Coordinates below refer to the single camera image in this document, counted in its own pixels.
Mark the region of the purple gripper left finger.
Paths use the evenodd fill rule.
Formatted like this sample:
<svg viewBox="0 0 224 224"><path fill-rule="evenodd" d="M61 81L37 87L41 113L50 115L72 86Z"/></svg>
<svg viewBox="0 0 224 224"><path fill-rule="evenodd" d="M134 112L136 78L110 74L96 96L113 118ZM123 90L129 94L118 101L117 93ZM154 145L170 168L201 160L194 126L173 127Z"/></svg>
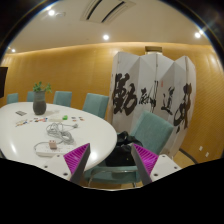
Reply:
<svg viewBox="0 0 224 224"><path fill-rule="evenodd" d="M43 165L43 169L79 185L90 155L90 144L84 144L64 155L56 154Z"/></svg>

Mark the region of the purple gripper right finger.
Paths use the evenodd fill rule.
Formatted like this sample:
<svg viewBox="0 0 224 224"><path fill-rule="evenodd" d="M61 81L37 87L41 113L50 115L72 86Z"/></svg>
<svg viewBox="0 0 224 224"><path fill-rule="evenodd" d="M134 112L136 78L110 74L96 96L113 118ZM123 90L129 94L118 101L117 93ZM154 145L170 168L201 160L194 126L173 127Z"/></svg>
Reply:
<svg viewBox="0 0 224 224"><path fill-rule="evenodd" d="M143 185L155 182L180 170L180 167L167 155L156 155L137 144L131 146L131 154Z"/></svg>

